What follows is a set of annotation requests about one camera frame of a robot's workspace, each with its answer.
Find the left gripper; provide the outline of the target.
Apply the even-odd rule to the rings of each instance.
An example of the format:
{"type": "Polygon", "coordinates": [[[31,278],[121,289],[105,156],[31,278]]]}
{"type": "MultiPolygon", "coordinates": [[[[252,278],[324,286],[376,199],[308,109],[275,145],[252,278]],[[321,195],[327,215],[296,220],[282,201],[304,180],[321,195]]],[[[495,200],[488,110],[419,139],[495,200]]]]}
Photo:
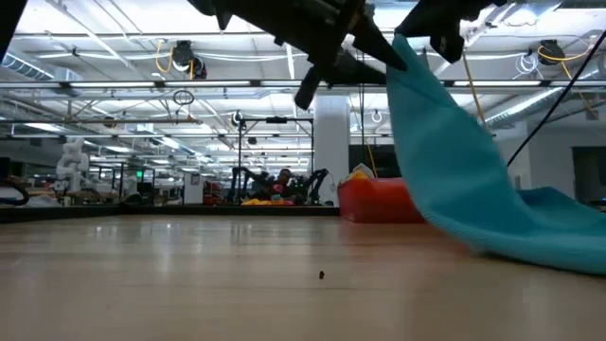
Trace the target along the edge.
{"type": "Polygon", "coordinates": [[[333,85],[385,85],[384,72],[358,61],[342,42],[352,29],[353,46],[388,66],[407,70],[407,63],[364,13],[365,0],[225,0],[228,12],[308,55],[312,67],[294,97],[307,109],[323,81],[333,85]]]}

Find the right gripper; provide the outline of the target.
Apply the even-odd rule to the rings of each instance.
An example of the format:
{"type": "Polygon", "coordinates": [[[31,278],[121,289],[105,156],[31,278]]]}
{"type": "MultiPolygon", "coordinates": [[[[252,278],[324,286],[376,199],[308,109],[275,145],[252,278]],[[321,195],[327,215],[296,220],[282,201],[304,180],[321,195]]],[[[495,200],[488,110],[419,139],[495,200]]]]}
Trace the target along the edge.
{"type": "Polygon", "coordinates": [[[406,37],[437,36],[437,53],[448,63],[459,61],[468,38],[462,21],[478,19],[482,9],[508,0],[419,0],[395,32],[406,37]]]}

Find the blue microfiber towel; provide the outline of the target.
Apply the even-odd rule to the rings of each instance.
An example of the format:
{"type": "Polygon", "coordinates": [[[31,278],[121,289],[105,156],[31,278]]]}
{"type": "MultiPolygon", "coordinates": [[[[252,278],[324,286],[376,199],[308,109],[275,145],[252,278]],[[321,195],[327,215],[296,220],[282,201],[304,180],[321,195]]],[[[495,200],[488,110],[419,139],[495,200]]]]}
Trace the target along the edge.
{"type": "Polygon", "coordinates": [[[555,188],[516,189],[491,134],[404,36],[392,47],[408,65],[386,72],[395,152],[423,218],[498,256],[606,276],[606,214],[555,188]]]}

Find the white building column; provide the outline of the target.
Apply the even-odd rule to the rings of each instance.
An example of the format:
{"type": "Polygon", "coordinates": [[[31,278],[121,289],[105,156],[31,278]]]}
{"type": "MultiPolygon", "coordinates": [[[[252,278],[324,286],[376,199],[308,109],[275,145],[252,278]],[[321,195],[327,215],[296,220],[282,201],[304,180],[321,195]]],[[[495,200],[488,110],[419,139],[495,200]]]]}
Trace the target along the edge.
{"type": "Polygon", "coordinates": [[[337,186],[349,174],[349,115],[347,96],[317,96],[314,112],[314,166],[326,169],[319,195],[339,207],[337,186]]]}

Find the black monitor screen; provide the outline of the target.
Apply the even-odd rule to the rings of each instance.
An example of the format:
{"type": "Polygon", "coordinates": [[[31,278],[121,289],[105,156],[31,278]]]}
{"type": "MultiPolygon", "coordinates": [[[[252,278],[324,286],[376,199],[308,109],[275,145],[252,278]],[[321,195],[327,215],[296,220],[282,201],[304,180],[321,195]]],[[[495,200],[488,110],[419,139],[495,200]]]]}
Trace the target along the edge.
{"type": "Polygon", "coordinates": [[[350,145],[348,162],[349,171],[363,163],[375,170],[379,178],[401,177],[394,145],[350,145]]]}

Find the red plastic bin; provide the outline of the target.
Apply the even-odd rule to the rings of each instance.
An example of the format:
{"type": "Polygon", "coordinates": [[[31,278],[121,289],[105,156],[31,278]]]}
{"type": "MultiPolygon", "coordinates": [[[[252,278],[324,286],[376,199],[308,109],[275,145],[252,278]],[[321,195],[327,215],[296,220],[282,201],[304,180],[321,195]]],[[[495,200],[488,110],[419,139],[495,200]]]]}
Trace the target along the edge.
{"type": "Polygon", "coordinates": [[[422,224],[401,178],[352,179],[337,190],[342,218],[356,224],[422,224]]]}

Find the person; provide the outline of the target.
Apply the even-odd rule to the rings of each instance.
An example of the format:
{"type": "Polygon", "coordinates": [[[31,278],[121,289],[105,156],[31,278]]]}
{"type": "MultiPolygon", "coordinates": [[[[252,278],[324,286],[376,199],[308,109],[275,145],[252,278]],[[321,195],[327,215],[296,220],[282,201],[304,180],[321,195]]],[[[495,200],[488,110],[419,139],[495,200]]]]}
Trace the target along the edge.
{"type": "Polygon", "coordinates": [[[282,169],[275,182],[271,185],[270,199],[272,201],[285,201],[291,204],[295,201],[295,195],[289,188],[292,173],[289,169],[282,169]]]}

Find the white cabinet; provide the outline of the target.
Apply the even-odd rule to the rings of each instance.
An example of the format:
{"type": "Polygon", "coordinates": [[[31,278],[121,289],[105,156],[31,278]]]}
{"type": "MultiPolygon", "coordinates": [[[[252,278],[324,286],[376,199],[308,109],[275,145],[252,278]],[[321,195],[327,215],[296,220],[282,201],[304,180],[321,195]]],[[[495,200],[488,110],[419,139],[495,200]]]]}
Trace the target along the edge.
{"type": "Polygon", "coordinates": [[[183,194],[185,205],[201,205],[204,202],[204,184],[204,178],[200,173],[185,173],[183,194]]]}

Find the black background gantry frame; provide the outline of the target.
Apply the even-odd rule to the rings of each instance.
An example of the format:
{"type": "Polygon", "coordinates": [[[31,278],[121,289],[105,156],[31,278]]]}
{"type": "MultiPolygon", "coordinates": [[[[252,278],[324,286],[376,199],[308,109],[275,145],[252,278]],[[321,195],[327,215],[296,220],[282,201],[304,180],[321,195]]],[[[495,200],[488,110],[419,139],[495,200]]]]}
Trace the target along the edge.
{"type": "Polygon", "coordinates": [[[314,171],[314,119],[243,118],[238,128],[238,163],[250,171],[314,171]]]}

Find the silver air duct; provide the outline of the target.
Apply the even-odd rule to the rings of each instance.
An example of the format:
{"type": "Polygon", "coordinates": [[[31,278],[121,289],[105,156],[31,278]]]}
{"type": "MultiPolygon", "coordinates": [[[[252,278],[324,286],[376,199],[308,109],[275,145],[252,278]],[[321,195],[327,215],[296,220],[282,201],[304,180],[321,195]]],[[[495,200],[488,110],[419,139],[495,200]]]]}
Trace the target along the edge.
{"type": "MultiPolygon", "coordinates": [[[[505,129],[548,109],[561,97],[568,84],[569,81],[550,81],[538,92],[517,96],[500,107],[495,107],[486,119],[488,127],[492,130],[505,129]]],[[[581,90],[594,90],[599,87],[606,88],[606,55],[598,56],[588,63],[561,102],[566,102],[581,90]]]]}

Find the ribbed ceiling air duct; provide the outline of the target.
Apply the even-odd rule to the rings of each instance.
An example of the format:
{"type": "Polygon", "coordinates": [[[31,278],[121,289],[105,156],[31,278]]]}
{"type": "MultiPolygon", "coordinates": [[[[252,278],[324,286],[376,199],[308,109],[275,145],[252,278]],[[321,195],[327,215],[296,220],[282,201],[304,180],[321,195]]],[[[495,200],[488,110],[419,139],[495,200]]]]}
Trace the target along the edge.
{"type": "Polygon", "coordinates": [[[7,51],[0,66],[34,81],[53,81],[54,75],[16,51],[7,51]]]}

